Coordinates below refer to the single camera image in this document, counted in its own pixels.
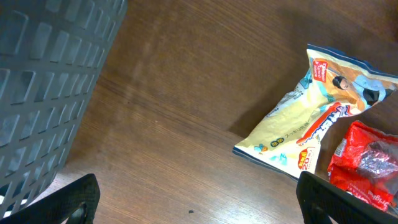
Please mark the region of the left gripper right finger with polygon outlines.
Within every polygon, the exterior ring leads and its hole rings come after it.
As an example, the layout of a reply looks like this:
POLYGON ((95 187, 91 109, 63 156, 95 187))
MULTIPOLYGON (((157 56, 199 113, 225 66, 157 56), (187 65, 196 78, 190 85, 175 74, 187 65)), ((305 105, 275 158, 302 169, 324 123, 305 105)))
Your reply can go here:
POLYGON ((316 175, 304 171, 296 195, 304 223, 397 224, 397 217, 347 194, 316 175))

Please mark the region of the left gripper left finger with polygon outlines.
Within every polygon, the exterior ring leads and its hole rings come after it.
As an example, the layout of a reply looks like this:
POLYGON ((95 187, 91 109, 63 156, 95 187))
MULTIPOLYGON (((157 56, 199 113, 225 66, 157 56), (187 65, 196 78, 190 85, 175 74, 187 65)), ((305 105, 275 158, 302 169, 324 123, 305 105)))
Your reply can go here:
POLYGON ((1 220, 1 224, 93 224, 100 200, 94 174, 87 174, 33 205, 1 220))

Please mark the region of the red snack packet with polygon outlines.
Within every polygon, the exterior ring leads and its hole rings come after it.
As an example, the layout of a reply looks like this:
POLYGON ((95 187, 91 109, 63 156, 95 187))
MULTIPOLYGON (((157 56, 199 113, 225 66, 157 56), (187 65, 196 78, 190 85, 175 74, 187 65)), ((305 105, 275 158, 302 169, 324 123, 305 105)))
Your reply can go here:
POLYGON ((387 211, 397 194, 397 136, 351 123, 328 166, 329 183, 387 211))

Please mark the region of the yellow snack bag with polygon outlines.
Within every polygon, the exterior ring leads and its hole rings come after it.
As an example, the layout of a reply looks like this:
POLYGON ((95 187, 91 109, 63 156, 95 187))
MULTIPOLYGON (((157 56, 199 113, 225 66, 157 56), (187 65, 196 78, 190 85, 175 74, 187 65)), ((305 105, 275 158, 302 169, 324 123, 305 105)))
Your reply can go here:
POLYGON ((364 60, 309 44, 309 69, 233 153, 298 179, 315 172, 321 141, 338 118, 361 114, 397 90, 397 76, 364 60))

